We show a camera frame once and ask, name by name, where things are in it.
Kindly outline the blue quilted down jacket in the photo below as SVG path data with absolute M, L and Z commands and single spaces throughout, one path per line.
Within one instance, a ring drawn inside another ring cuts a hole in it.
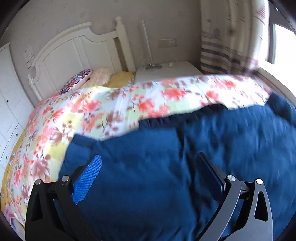
M 104 141 L 75 135 L 59 176 L 100 156 L 78 208 L 101 240 L 194 240 L 216 211 L 197 155 L 240 181 L 263 180 L 279 237 L 295 213 L 295 107 L 272 93 L 265 105 L 221 104 L 139 122 Z

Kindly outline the white bedside table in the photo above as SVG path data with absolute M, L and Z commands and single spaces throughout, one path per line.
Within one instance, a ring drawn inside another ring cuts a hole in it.
M 135 83 L 197 75 L 203 75 L 203 73 L 188 61 L 164 63 L 162 68 L 149 70 L 145 67 L 139 68 L 135 74 Z

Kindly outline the yellow pillow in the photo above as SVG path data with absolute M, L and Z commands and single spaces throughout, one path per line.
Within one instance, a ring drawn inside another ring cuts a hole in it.
M 127 71 L 122 71 L 113 75 L 107 86 L 111 88 L 121 88 L 133 83 L 134 74 Z

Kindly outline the wall socket plate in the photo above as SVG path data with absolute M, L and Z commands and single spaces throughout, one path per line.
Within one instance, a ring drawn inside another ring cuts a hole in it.
M 175 48 L 177 47 L 177 39 L 160 39 L 158 40 L 159 48 Z

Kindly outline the floral bed sheet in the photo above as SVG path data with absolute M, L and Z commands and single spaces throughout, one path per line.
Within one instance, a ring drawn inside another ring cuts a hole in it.
M 92 86 L 43 100 L 30 111 L 26 126 L 16 126 L 2 154 L 1 211 L 9 225 L 25 225 L 34 181 L 58 178 L 75 134 L 115 137 L 135 129 L 141 119 L 188 113 L 208 104 L 263 105 L 270 92 L 257 77 L 201 75 L 122 88 Z

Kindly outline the cream patterned curtain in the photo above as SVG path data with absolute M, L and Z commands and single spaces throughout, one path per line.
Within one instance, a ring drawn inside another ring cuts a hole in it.
M 249 74 L 268 52 L 269 2 L 200 1 L 201 71 Z

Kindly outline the white wooden headboard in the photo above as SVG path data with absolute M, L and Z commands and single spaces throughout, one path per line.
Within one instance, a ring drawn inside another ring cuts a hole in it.
M 108 68 L 112 74 L 136 67 L 121 17 L 115 30 L 102 35 L 91 30 L 92 23 L 76 25 L 51 39 L 32 63 L 29 84 L 39 101 L 60 90 L 74 75 L 85 69 Z

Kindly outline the window frame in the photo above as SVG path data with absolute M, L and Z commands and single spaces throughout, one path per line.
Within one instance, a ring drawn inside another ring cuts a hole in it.
M 279 68 L 295 67 L 295 33 L 287 18 L 269 3 L 269 50 L 267 61 Z

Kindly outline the white vertical pole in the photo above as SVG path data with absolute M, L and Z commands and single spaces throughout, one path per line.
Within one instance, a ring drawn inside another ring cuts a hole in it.
M 141 28 L 142 28 L 142 38 L 143 38 L 143 45 L 144 45 L 144 53 L 145 53 L 145 60 L 146 60 L 146 69 L 151 69 L 153 64 L 153 57 L 152 57 L 152 51 L 151 46 L 149 43 L 149 37 L 147 34 L 147 27 L 145 24 L 145 21 L 141 21 Z

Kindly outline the white wardrobe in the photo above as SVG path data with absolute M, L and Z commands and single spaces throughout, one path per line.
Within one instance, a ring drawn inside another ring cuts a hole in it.
M 12 150 L 34 109 L 16 74 L 10 43 L 1 47 L 0 89 L 2 179 Z

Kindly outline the pale pink pillow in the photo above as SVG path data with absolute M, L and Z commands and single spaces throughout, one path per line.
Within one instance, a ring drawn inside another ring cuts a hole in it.
M 89 80 L 82 85 L 82 88 L 93 87 L 93 86 L 107 86 L 111 79 L 112 72 L 108 68 L 97 68 L 93 70 Z

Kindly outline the white wall switch panel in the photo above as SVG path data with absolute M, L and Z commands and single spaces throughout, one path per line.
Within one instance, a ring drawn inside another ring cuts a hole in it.
M 31 45 L 29 45 L 29 47 L 27 47 L 27 49 L 24 51 L 24 58 L 27 68 L 30 69 L 35 60 L 34 52 Z

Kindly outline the patterned red blue pillow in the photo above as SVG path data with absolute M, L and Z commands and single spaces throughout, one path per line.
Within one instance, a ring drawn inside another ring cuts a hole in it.
M 65 94 L 75 91 L 82 87 L 92 75 L 91 69 L 85 69 L 78 74 L 74 75 L 60 90 L 59 94 Z

